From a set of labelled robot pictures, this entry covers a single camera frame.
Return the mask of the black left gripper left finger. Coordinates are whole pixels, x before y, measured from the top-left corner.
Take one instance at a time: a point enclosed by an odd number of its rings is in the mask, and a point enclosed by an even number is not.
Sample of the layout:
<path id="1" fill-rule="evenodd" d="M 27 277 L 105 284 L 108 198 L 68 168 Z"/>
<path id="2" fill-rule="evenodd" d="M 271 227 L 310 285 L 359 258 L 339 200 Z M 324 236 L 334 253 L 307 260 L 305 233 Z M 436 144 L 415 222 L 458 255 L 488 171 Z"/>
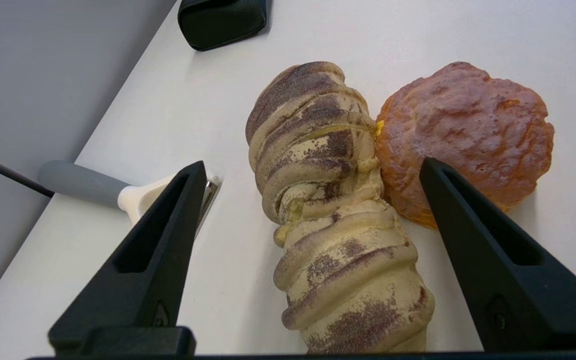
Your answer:
<path id="1" fill-rule="evenodd" d="M 208 184 L 181 169 L 48 331 L 57 356 L 192 356 L 178 314 Z"/>

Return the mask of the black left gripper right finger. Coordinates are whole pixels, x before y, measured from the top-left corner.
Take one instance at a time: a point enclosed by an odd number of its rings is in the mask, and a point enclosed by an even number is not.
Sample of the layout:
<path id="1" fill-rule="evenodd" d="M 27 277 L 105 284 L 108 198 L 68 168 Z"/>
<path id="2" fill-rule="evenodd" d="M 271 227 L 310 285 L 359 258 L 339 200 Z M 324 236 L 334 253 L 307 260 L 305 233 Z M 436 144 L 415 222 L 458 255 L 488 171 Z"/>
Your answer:
<path id="1" fill-rule="evenodd" d="M 454 168 L 419 173 L 486 351 L 576 351 L 576 275 Z"/>

